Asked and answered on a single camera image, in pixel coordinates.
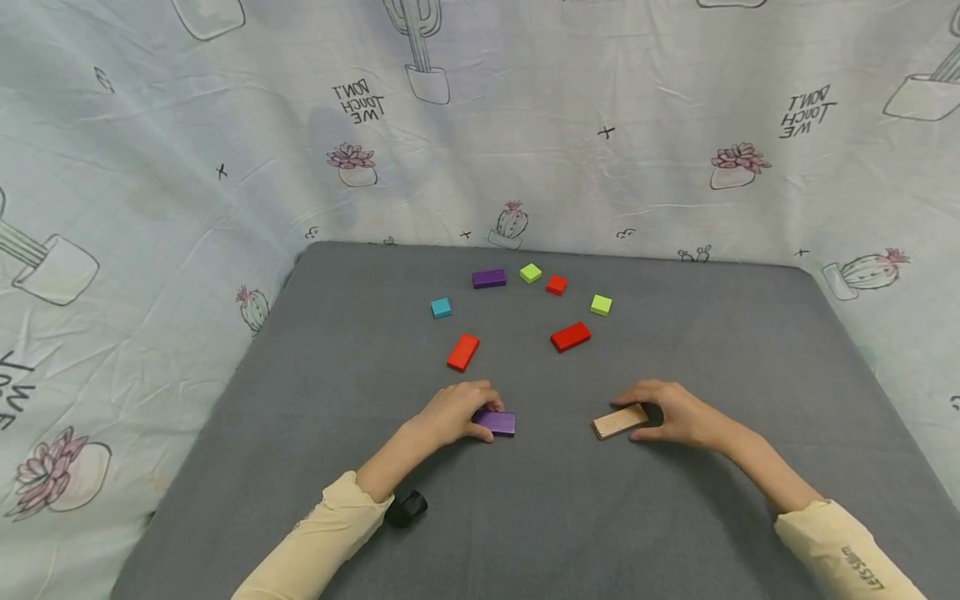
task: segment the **left hand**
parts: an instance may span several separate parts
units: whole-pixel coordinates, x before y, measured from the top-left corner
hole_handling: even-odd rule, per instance
[[[470,420],[481,408],[498,413],[506,410],[500,393],[491,387],[490,381],[465,381],[437,392],[408,424],[431,440],[437,448],[453,444],[464,437],[476,438],[489,444],[493,441],[491,430]]]

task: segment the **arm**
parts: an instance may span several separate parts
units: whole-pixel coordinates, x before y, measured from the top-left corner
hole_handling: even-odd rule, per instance
[[[635,441],[666,440],[720,452],[767,496],[774,529],[794,555],[841,600],[924,600],[924,596],[840,505],[825,500],[759,434],[676,383],[640,381],[613,403],[654,402],[663,425]]]
[[[324,500],[263,560],[232,600],[316,600],[333,575],[383,523],[394,488],[426,457],[463,437],[493,441],[470,422],[478,409],[505,410],[489,381],[437,392],[423,410],[354,474],[324,490]]]

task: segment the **beige sleeve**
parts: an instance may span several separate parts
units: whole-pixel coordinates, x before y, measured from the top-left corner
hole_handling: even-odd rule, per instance
[[[924,600],[867,528],[831,500],[780,515],[774,529],[840,600]]]
[[[383,523],[394,501],[373,502],[348,471],[260,563],[232,600],[316,600],[333,575]]]

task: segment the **forearm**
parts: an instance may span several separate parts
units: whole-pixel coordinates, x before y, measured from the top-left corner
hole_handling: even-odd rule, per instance
[[[404,424],[357,470],[324,490],[324,501],[251,573],[233,600],[315,600],[340,566],[383,522],[396,486],[433,452]]]
[[[737,427],[723,453],[780,513],[775,529],[783,543],[837,598],[924,598],[866,527],[825,500],[761,436]]]
[[[383,502],[394,493],[403,478],[437,449],[430,437],[410,422],[357,470],[357,485],[374,502]]]
[[[801,511],[823,500],[759,434],[735,425],[720,451],[744,472],[780,514]]]
[[[354,473],[324,490],[324,500],[267,556],[233,600],[316,600],[345,563],[383,522],[393,501],[374,502]]]

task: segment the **hand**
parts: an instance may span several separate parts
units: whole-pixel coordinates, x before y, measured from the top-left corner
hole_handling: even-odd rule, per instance
[[[490,429],[470,421],[473,413],[485,407],[498,413],[506,410],[490,381],[467,381],[437,392],[408,424],[432,440],[437,448],[466,436],[489,444],[493,441]]]
[[[657,404],[663,410],[663,425],[640,428],[630,436],[631,440],[679,442],[723,452],[742,433],[750,431],[698,399],[679,383],[656,379],[639,381],[613,404],[626,406],[635,402]]]

